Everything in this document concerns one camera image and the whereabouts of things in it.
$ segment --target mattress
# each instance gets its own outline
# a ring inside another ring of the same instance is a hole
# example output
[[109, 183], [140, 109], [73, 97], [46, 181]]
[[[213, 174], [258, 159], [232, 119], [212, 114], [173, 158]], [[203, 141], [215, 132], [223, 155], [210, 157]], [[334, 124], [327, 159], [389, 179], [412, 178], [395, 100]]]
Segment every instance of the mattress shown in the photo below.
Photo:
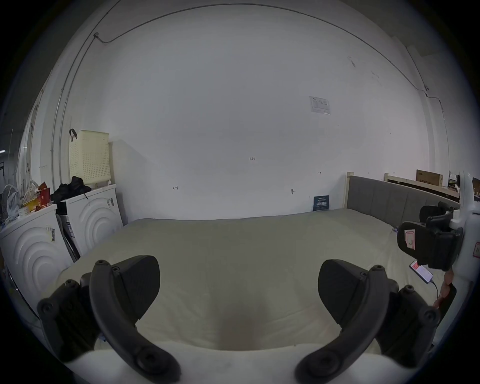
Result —
[[[317, 290], [327, 259], [385, 267], [400, 287], [412, 284], [428, 304], [432, 284], [410, 270], [396, 232], [351, 209], [289, 216], [206, 221], [134, 221], [64, 270], [43, 296], [79, 281], [96, 260], [111, 264], [149, 254], [160, 266], [160, 291], [138, 331], [152, 342], [176, 341], [221, 350], [327, 344], [340, 327]], [[437, 286], [443, 272], [431, 270]], [[96, 348], [109, 348], [98, 342]], [[372, 344], [369, 352], [379, 353]]]

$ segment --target label sticker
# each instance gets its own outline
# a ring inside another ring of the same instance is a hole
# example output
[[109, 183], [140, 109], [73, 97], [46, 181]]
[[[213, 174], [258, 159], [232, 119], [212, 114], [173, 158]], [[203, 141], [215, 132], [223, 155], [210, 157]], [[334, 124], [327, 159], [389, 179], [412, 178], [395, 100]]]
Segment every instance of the label sticker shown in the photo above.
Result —
[[478, 257], [480, 259], [480, 241], [475, 244], [475, 248], [473, 249], [473, 257]]
[[415, 249], [415, 230], [406, 229], [405, 230], [405, 243], [407, 243], [407, 248]]
[[328, 195], [327, 196], [314, 196], [313, 198], [313, 211], [327, 211], [328, 210]]
[[66, 221], [65, 224], [67, 225], [68, 233], [70, 233], [70, 237], [72, 239], [75, 238], [75, 235], [73, 234], [72, 226], [70, 225], [70, 221]]
[[47, 227], [47, 233], [50, 235], [50, 241], [55, 241], [55, 228]]
[[328, 100], [310, 96], [310, 104], [312, 105], [312, 112], [330, 115], [330, 105], [328, 104]]

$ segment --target blue sign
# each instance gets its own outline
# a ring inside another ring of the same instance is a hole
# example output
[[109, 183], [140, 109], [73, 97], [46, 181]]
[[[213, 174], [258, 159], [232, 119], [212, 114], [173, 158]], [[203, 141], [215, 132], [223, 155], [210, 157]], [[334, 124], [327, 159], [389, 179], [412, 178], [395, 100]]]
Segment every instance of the blue sign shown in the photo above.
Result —
[[328, 210], [328, 195], [314, 196], [313, 211], [327, 211]]

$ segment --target cream plastic basket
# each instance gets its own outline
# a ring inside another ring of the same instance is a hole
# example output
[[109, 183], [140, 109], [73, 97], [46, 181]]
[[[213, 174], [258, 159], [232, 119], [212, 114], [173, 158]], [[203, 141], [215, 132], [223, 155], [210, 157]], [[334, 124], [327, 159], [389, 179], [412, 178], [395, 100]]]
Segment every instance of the cream plastic basket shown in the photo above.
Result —
[[83, 179], [84, 184], [110, 180], [108, 133], [70, 130], [70, 177]]

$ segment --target gray upholstered headboard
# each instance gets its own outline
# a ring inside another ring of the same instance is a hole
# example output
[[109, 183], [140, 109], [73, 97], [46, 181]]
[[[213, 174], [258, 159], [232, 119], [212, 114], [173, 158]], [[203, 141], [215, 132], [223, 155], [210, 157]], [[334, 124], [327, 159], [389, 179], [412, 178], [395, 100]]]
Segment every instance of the gray upholstered headboard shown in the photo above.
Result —
[[424, 205], [437, 205], [439, 201], [458, 208], [458, 203], [404, 185], [387, 181], [348, 176], [347, 208], [398, 227], [404, 221], [420, 221]]

